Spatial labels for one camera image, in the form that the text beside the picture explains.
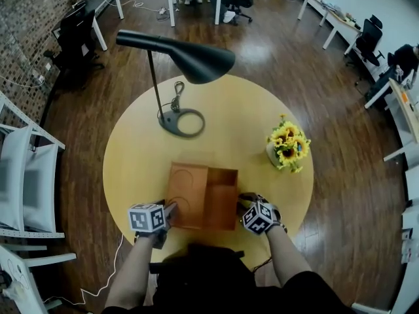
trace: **bouquet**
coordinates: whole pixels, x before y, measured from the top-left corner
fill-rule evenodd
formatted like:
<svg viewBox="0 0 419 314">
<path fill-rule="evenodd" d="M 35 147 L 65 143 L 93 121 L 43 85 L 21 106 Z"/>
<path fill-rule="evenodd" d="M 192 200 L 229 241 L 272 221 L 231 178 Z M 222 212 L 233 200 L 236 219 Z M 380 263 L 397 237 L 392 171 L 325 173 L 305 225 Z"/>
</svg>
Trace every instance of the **bouquet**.
<svg viewBox="0 0 419 314">
<path fill-rule="evenodd" d="M 298 173 L 302 166 L 298 161 L 308 155 L 311 140 L 307 139 L 304 132 L 281 115 L 281 122 L 268 137 L 268 143 L 273 143 L 275 158 L 278 160 L 278 169 L 289 167 L 292 173 Z"/>
</svg>

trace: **lamp shade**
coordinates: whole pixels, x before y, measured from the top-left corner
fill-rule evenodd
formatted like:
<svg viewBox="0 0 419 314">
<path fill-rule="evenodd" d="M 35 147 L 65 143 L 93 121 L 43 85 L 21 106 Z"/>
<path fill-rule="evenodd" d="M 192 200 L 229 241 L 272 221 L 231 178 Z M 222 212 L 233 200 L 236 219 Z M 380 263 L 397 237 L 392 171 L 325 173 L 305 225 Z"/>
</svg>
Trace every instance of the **lamp shade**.
<svg viewBox="0 0 419 314">
<path fill-rule="evenodd" d="M 222 77 L 236 59 L 230 50 L 130 30 L 118 32 L 117 44 L 168 54 L 192 84 L 205 84 Z"/>
</svg>

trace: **brick wall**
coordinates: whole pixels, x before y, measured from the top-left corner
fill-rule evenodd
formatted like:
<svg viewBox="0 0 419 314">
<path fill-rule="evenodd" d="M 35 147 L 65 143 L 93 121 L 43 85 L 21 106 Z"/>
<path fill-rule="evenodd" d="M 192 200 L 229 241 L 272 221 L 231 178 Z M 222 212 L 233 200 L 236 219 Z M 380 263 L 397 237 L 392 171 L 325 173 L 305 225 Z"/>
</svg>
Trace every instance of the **brick wall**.
<svg viewBox="0 0 419 314">
<path fill-rule="evenodd" d="M 55 67 L 46 71 L 50 61 L 43 52 L 58 51 L 51 29 L 69 9 L 70 1 L 77 0 L 0 0 L 0 76 L 25 86 L 39 85 L 40 75 L 46 78 L 36 88 L 23 88 L 0 78 L 0 91 L 36 122 L 58 76 Z M 17 123 L 8 114 L 1 120 Z"/>
</svg>

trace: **black desk lamp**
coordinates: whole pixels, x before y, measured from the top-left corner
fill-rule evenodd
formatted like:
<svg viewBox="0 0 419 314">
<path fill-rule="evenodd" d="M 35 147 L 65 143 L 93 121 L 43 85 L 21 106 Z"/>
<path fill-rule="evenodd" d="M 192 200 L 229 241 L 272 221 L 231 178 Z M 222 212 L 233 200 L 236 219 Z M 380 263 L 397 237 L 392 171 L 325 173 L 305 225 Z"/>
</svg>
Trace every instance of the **black desk lamp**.
<svg viewBox="0 0 419 314">
<path fill-rule="evenodd" d="M 178 91 L 175 85 L 176 97 L 172 101 L 171 110 L 163 113 L 160 97 L 158 96 L 155 67 L 151 52 L 168 54 L 182 71 L 185 78 L 192 84 L 205 84 L 225 75 L 234 65 L 234 60 L 236 59 L 234 53 L 230 50 L 214 48 L 208 45 L 175 41 L 161 36 L 129 30 L 120 30 L 118 32 L 117 44 L 147 50 L 151 78 L 153 79 L 158 112 L 160 114 L 158 115 L 160 125 L 174 135 L 182 137 L 199 135 L 205 127 L 204 116 L 194 109 L 179 108 L 179 96 L 183 89 Z M 198 115 L 202 120 L 202 127 L 195 133 L 184 133 L 177 127 L 180 117 L 188 113 Z"/>
</svg>

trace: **lamp stand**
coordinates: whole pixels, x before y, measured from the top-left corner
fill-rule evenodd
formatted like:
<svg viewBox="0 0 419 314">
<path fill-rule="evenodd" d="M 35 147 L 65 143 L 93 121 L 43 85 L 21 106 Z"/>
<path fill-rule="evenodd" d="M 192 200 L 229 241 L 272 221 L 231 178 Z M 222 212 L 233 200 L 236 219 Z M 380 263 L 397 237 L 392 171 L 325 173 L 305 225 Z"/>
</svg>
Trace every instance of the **lamp stand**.
<svg viewBox="0 0 419 314">
<path fill-rule="evenodd" d="M 190 137 L 195 137 L 195 136 L 199 135 L 200 133 L 202 133 L 202 131 L 205 128 L 205 118 L 200 112 L 196 111 L 195 109 L 179 109 L 178 111 L 170 110 L 170 111 L 167 111 L 167 112 L 163 113 L 162 104 L 160 102 L 160 96 L 158 95 L 155 65 L 153 63 L 153 55 L 151 54 L 150 50 L 147 50 L 147 55 L 149 57 L 151 78 L 153 80 L 153 86 L 155 88 L 157 104 L 158 104 L 158 113 L 159 113 L 159 115 L 157 115 L 158 123 L 160 123 L 160 125 L 165 130 L 167 130 L 168 132 L 170 132 L 170 133 L 172 133 L 176 136 L 180 136 L 180 137 L 189 137 L 190 138 Z M 185 114 L 195 114 L 196 116 L 198 116 L 201 119 L 202 126 L 197 132 L 195 132 L 195 133 L 184 133 L 183 131 L 181 131 L 177 127 L 179 119 Z"/>
</svg>

